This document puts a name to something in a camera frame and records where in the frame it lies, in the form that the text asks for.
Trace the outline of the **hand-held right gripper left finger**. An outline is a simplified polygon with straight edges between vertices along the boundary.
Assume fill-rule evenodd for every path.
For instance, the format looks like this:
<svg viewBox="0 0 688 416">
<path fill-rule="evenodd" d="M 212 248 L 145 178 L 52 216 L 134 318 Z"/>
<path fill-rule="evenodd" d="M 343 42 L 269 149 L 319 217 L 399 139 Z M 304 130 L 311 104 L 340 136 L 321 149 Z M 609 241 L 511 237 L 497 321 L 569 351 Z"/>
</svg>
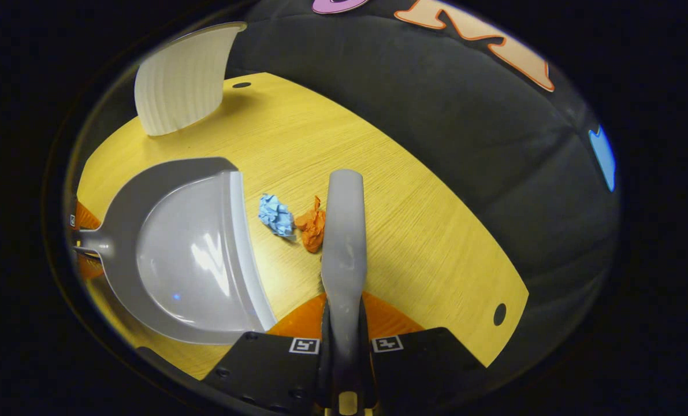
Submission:
<svg viewBox="0 0 688 416">
<path fill-rule="evenodd" d="M 313 297 L 268 332 L 246 332 L 204 384 L 275 416 L 323 416 L 330 369 L 327 297 Z"/>
</svg>

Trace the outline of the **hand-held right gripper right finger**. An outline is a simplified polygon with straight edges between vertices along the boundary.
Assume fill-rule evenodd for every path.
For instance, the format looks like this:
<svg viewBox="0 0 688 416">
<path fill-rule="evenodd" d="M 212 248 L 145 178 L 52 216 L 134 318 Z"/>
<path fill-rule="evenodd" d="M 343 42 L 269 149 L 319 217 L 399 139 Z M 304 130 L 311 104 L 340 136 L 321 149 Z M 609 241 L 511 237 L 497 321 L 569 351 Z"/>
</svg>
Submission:
<svg viewBox="0 0 688 416">
<path fill-rule="evenodd" d="M 373 413 L 448 414 L 486 393 L 486 367 L 449 329 L 425 329 L 368 292 L 362 300 Z"/>
</svg>

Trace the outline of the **grey plastic dustpan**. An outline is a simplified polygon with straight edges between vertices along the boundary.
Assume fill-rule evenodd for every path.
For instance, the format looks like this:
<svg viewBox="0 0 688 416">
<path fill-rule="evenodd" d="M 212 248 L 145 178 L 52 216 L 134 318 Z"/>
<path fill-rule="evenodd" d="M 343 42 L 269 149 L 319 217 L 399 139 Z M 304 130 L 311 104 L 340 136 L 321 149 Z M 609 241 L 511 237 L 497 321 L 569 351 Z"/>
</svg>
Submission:
<svg viewBox="0 0 688 416">
<path fill-rule="evenodd" d="M 95 230 L 116 298 L 149 329 L 185 343 L 231 345 L 277 319 L 256 266 L 243 174 L 221 157 L 168 161 L 133 176 Z"/>
</svg>

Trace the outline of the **blue paper scrap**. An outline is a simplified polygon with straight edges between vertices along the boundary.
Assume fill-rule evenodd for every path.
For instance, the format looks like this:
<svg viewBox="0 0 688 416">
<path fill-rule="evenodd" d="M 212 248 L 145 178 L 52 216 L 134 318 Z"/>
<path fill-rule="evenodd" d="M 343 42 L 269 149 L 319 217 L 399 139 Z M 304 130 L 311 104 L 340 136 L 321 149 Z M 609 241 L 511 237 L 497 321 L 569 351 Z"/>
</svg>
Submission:
<svg viewBox="0 0 688 416">
<path fill-rule="evenodd" d="M 258 218 L 272 234 L 286 240 L 295 240 L 295 221 L 287 205 L 277 195 L 264 193 L 259 200 Z"/>
</svg>

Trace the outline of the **small grey broom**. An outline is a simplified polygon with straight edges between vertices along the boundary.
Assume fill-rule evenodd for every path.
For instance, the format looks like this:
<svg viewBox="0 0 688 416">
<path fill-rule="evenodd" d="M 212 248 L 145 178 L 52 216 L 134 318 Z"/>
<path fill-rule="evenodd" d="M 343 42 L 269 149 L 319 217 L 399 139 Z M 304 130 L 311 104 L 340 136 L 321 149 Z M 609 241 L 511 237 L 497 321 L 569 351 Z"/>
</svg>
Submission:
<svg viewBox="0 0 688 416">
<path fill-rule="evenodd" d="M 362 416 L 359 316 L 367 276 L 364 179 L 352 169 L 330 174 L 322 250 L 322 282 L 332 340 L 333 409 Z"/>
</svg>

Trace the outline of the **white ribbed garbage bin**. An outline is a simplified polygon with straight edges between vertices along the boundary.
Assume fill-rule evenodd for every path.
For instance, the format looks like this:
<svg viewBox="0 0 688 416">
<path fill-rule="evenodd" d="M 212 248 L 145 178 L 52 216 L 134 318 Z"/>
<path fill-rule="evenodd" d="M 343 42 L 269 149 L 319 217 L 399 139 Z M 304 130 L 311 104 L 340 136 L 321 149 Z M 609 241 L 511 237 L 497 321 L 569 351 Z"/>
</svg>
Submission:
<svg viewBox="0 0 688 416">
<path fill-rule="evenodd" d="M 199 29 L 154 50 L 141 62 L 133 100 L 146 134 L 177 132 L 220 107 L 230 51 L 247 26 L 235 21 Z"/>
</svg>

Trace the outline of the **orange paper scrap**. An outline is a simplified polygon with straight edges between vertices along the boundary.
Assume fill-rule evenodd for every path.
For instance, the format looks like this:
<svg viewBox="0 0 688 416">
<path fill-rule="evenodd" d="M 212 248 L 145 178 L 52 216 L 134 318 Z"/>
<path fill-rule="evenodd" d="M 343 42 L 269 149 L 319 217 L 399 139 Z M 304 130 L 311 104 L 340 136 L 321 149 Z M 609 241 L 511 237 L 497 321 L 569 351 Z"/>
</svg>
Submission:
<svg viewBox="0 0 688 416">
<path fill-rule="evenodd" d="M 314 207 L 295 218 L 294 224 L 302 233 L 302 245 L 312 254 L 322 248 L 323 237 L 325 237 L 325 224 L 327 213 L 321 209 L 322 201 L 316 195 L 314 197 Z"/>
</svg>

